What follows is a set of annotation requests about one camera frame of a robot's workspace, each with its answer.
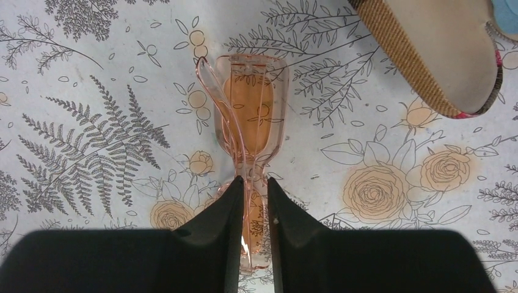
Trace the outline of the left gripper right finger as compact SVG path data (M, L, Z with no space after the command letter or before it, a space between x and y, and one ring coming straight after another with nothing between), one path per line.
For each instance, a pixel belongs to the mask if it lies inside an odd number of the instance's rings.
M494 292L451 230L332 230L268 180L276 292Z

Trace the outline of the plaid glasses case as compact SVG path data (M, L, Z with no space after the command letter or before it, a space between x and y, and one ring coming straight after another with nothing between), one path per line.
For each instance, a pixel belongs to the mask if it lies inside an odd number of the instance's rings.
M498 97L503 63L491 1L351 1L367 29L408 84L440 115L486 113Z

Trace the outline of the orange lens sunglasses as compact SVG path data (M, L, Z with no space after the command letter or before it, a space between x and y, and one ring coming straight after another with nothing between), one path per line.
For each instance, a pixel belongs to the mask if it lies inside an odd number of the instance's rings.
M240 271L269 267L267 174L285 129L290 73L278 57L257 54L201 57L195 72L213 100L216 138L244 180Z

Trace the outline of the blue cleaning cloth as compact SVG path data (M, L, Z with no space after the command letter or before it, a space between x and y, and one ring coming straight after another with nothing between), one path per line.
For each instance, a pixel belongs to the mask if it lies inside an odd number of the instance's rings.
M506 34L517 34L517 0L491 0L496 25Z

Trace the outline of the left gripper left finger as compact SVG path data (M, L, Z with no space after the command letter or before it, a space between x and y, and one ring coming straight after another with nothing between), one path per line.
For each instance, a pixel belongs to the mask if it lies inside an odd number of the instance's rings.
M244 180L174 230L40 230L1 265L2 292L236 292Z

